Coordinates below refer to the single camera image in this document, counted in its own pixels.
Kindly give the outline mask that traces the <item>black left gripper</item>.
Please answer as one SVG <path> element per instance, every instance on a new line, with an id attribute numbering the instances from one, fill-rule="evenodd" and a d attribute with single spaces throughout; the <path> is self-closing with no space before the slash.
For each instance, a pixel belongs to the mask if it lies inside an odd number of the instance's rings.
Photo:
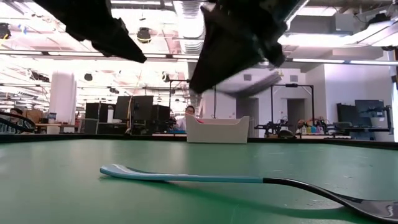
<path id="1" fill-rule="evenodd" d="M 105 57 L 139 63 L 147 60 L 129 37 L 123 21 L 112 17 L 110 0 L 35 0 L 35 3 L 62 22 L 74 39 L 91 41 Z"/>

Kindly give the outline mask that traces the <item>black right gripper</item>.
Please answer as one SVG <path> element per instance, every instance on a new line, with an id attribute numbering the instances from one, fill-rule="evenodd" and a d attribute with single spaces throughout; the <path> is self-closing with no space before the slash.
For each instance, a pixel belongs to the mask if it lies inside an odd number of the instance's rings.
<path id="1" fill-rule="evenodd" d="M 252 45 L 266 48 L 275 67 L 285 62 L 279 39 L 298 0 L 217 0 L 202 6 L 205 40 L 189 88 L 203 93 L 235 74 L 263 61 Z"/>

